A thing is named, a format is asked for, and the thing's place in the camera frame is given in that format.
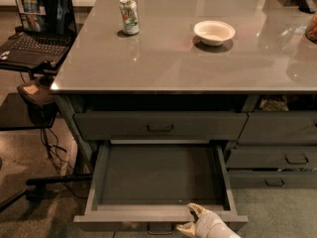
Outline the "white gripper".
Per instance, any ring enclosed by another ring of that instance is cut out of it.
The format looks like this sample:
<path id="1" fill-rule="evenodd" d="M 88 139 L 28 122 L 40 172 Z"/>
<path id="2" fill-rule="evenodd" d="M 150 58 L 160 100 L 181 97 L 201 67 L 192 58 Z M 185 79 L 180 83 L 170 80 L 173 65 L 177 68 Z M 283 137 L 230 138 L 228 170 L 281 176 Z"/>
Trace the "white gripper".
<path id="1" fill-rule="evenodd" d="M 198 217 L 196 223 L 177 224 L 176 229 L 188 238 L 237 238 L 223 220 L 214 212 L 208 211 L 196 203 L 188 203 L 187 207 Z"/>

